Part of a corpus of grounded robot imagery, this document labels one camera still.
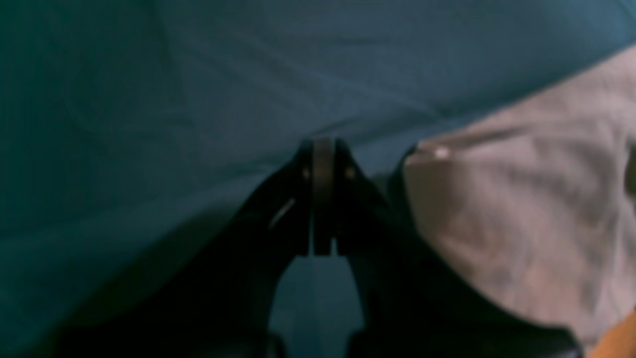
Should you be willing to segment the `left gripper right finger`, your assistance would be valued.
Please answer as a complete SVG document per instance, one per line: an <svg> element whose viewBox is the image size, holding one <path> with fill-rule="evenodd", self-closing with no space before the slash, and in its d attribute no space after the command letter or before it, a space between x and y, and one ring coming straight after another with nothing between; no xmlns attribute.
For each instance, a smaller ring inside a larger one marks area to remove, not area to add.
<svg viewBox="0 0 636 358"><path fill-rule="evenodd" d="M345 256L364 313L349 358L581 358L471 288L402 222L341 140L316 140L316 254Z"/></svg>

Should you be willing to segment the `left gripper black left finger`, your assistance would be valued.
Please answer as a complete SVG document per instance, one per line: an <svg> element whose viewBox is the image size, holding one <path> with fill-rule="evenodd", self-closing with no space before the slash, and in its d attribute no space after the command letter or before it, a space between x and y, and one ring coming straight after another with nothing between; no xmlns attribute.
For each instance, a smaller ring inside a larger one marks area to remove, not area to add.
<svg viewBox="0 0 636 358"><path fill-rule="evenodd" d="M66 329L54 357L286 357L268 320L280 277L310 251L312 150L304 141L149 298L105 323Z"/></svg>

